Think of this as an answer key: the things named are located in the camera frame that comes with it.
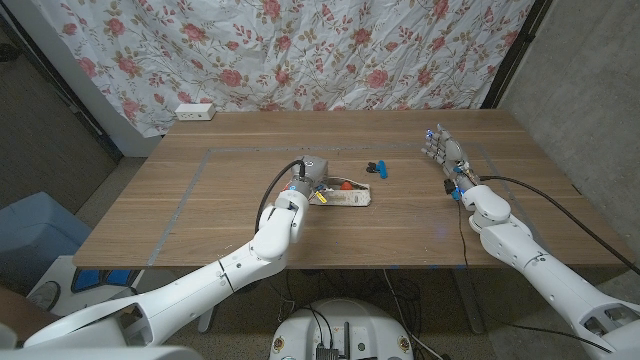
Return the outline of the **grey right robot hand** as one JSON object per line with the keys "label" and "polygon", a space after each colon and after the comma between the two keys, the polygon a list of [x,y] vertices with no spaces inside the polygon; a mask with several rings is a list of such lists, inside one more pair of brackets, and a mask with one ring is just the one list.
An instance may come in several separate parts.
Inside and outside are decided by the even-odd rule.
{"label": "grey right robot hand", "polygon": [[428,129],[425,134],[425,146],[421,151],[442,167],[447,178],[446,191],[464,193],[479,184],[468,155],[460,143],[440,124],[435,131]]}

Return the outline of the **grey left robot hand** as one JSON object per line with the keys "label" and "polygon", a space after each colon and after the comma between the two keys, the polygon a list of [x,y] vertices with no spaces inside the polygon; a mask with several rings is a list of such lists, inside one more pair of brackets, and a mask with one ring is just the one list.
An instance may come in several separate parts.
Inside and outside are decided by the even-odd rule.
{"label": "grey left robot hand", "polygon": [[327,174],[326,159],[311,155],[298,156],[291,167],[291,181],[287,189],[309,197],[325,181]]}

